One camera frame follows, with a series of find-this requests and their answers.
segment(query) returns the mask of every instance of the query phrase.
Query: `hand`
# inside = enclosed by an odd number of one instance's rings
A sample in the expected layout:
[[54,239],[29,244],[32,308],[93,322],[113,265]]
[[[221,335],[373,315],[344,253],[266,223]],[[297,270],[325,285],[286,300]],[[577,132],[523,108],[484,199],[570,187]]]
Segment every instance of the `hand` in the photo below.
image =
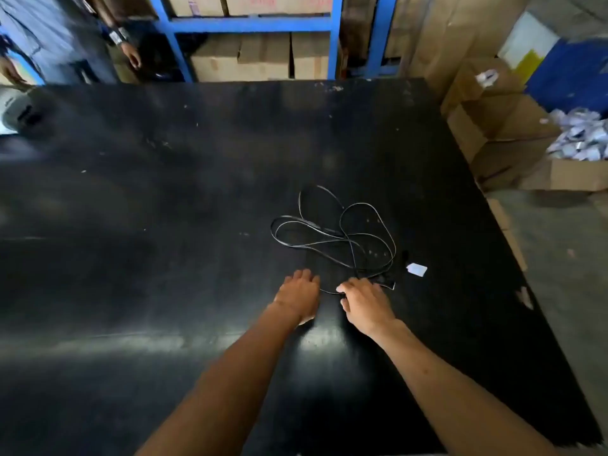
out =
[[135,46],[125,41],[120,44],[120,49],[122,49],[123,54],[129,58],[129,61],[135,70],[139,70],[142,67],[142,58]]
[[346,295],[340,301],[346,318],[366,336],[372,337],[373,333],[396,320],[389,298],[378,283],[372,284],[367,278],[350,278],[336,291]]
[[298,316],[299,324],[312,320],[319,306],[321,277],[308,269],[296,270],[293,276],[286,276],[278,289],[272,304],[286,307]]
[[12,83],[16,85],[25,85],[26,82],[23,80],[15,65],[12,61],[4,56],[0,56],[0,72]]

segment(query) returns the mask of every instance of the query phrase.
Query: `black table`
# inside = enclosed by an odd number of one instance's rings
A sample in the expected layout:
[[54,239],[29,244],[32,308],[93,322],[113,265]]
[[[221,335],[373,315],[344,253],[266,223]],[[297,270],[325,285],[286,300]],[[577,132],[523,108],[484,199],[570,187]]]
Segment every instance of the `black table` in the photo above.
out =
[[[393,306],[433,351],[556,445],[602,440],[533,295],[533,311],[518,301],[524,276],[422,81],[34,98],[42,120],[0,139],[0,453],[133,453],[286,274],[306,266],[328,288],[348,276],[270,237],[309,183],[383,215]],[[304,207],[335,220],[317,193]],[[388,359],[324,295],[244,452],[441,450]]]

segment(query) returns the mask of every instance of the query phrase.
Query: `floor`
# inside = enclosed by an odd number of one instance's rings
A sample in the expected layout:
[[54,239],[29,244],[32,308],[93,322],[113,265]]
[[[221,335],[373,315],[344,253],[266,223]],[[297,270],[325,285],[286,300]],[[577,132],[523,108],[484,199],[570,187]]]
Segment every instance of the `floor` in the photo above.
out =
[[528,262],[528,282],[606,436],[608,193],[602,195],[605,203],[578,192],[510,190],[488,196],[511,217]]

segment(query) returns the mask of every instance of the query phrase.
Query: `right hand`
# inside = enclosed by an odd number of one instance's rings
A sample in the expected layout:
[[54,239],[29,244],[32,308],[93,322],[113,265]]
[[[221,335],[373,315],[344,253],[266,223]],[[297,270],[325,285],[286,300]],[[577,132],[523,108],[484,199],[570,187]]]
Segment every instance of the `right hand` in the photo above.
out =
[[15,85],[24,85],[26,84],[25,80],[19,75],[15,65],[8,58],[0,56],[0,72],[12,83]]
[[372,337],[373,333],[396,320],[389,298],[378,283],[372,284],[367,278],[350,278],[336,291],[346,295],[340,301],[346,318],[366,336]]

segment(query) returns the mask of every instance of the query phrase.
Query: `black cable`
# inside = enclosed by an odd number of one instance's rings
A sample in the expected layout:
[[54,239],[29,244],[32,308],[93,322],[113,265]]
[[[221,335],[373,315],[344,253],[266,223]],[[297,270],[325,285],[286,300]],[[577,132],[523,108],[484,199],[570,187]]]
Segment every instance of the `black cable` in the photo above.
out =
[[[279,216],[279,217],[273,219],[273,221],[270,223],[270,234],[272,235],[272,237],[276,241],[278,241],[281,245],[284,245],[284,246],[287,246],[290,248],[308,249],[310,251],[314,251],[315,253],[322,255],[324,258],[327,258],[342,267],[352,269],[354,272],[354,276],[356,276],[357,278],[374,278],[376,276],[380,276],[380,275],[388,272],[390,270],[390,268],[392,267],[395,257],[397,255],[397,246],[395,245],[395,240],[393,240],[393,236],[390,234],[389,229],[384,224],[384,221],[383,221],[382,217],[380,217],[380,214],[377,212],[376,208],[374,208],[374,206],[370,205],[369,203],[361,203],[361,202],[353,203],[352,205],[349,205],[345,208],[342,205],[342,203],[340,203],[338,197],[336,195],[334,195],[334,193],[332,191],[330,191],[329,189],[323,187],[322,185],[315,185],[313,187],[319,188],[319,189],[323,190],[324,192],[328,193],[329,195],[331,195],[331,198],[333,198],[336,201],[336,203],[338,203],[338,205],[341,207],[342,214],[340,214],[340,220],[338,222],[340,231],[329,229],[327,227],[322,227],[321,225],[315,224],[314,222],[308,221],[307,219],[304,218],[304,215],[302,214],[302,207],[301,207],[302,192],[304,190],[300,190],[300,193],[298,194],[298,211],[300,213],[300,217],[291,216],[289,214],[284,214],[283,216]],[[380,238],[379,236],[374,235],[372,233],[366,233],[366,232],[346,233],[344,231],[344,228],[342,227],[342,219],[344,218],[344,215],[346,214],[346,212],[351,210],[355,206],[368,206],[376,213],[378,221],[380,222],[380,224],[383,225],[384,230],[386,230],[386,233],[390,238],[390,242],[393,245],[392,248],[382,238]],[[314,231],[316,231],[326,237],[330,237],[330,239],[314,241],[311,243],[304,243],[304,244],[291,244],[291,243],[288,243],[288,242],[285,242],[285,241],[279,239],[277,236],[279,229],[281,229],[281,227],[283,227],[285,224],[305,225],[306,227],[313,229]],[[382,266],[375,266],[375,267],[371,267],[371,268],[358,266],[357,259],[355,257],[355,253],[354,253],[354,247],[357,247],[364,255],[367,256],[367,254],[365,253],[365,249],[363,248],[363,246],[361,246],[357,241],[353,240],[352,237],[362,237],[362,236],[372,237],[372,238],[375,238],[376,240],[380,241],[384,245],[384,247],[389,251],[390,259],[386,263],[384,263]],[[326,244],[326,243],[341,243],[341,242],[348,242],[348,244],[350,245],[350,253],[353,258],[352,264],[348,264],[341,260],[338,260],[338,259],[334,258],[333,256],[330,256],[328,253],[324,253],[323,251],[314,247],[315,245],[321,245],[321,244]],[[384,286],[384,288],[395,289],[395,283],[393,283],[392,286],[387,286],[383,283],[379,283],[379,284],[381,286]],[[321,291],[323,291],[324,293],[327,293],[327,294],[341,294],[341,293],[337,293],[337,292],[333,292],[333,291],[326,291],[324,289],[322,289]]]

